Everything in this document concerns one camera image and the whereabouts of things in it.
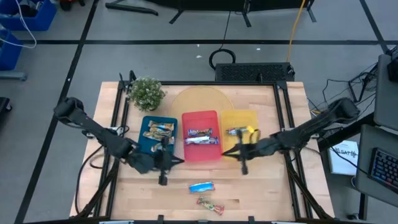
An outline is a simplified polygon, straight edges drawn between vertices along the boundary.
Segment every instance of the small plant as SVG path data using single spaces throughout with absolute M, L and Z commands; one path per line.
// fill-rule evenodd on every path
M 129 101 L 143 112 L 153 111 L 166 95 L 161 87 L 160 81 L 155 78 L 138 78 L 130 88 Z

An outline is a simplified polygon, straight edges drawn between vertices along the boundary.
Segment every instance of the yellow tray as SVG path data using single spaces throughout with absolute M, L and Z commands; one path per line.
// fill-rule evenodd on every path
M 230 150 L 238 143 L 238 137 L 227 134 L 229 128 L 252 126 L 253 129 L 259 128 L 257 112 L 254 110 L 224 110 L 221 112 L 221 137 L 223 152 Z M 250 133 L 243 133 L 243 143 L 249 143 Z

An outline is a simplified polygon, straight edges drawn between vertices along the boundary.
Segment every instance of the blue bin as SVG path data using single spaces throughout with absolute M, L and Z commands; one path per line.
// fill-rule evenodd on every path
M 22 45 L 22 42 L 7 30 L 0 30 L 0 37 L 10 43 Z M 20 46 L 2 42 L 0 48 L 0 71 L 13 70 L 15 68 L 21 49 L 22 47 Z
M 1 0 L 1 13 L 10 14 L 14 12 L 17 6 L 15 0 Z M 54 19 L 57 8 L 50 2 L 50 0 L 43 0 L 43 5 L 40 7 L 35 17 L 24 17 L 25 23 L 31 31 L 48 30 L 52 20 Z M 22 25 L 18 16 L 0 17 L 0 24 L 9 30 L 26 30 Z

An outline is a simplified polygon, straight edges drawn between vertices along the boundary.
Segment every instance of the potted plant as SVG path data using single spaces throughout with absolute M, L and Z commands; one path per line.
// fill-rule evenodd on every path
M 132 82 L 129 101 L 134 102 L 140 111 L 154 111 L 166 95 L 161 87 L 162 84 L 155 78 L 138 78 Z

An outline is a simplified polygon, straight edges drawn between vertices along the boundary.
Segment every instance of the keyboard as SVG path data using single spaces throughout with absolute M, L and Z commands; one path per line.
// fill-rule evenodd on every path
M 398 194 L 398 156 L 374 148 L 369 176 Z

